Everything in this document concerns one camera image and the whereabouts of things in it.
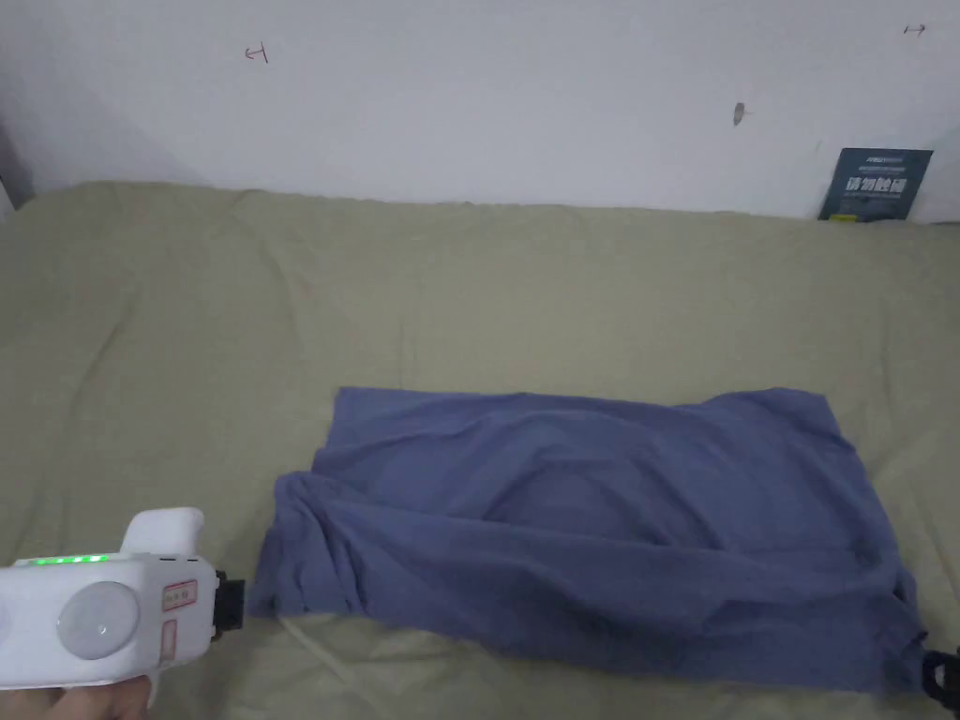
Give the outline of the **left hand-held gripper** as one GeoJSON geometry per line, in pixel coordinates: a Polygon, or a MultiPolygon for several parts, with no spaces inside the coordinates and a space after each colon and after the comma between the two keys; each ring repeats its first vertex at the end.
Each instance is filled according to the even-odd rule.
{"type": "Polygon", "coordinates": [[[246,584],[198,551],[203,512],[147,510],[119,549],[19,559],[1,570],[2,702],[50,709],[77,688],[142,682],[198,661],[244,623],[246,584]]]}

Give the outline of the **person's left hand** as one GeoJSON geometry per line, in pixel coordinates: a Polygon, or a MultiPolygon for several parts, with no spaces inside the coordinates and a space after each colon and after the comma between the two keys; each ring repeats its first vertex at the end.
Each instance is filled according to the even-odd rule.
{"type": "Polygon", "coordinates": [[[148,719],[152,684],[145,677],[99,686],[1,693],[2,719],[148,719]]]}

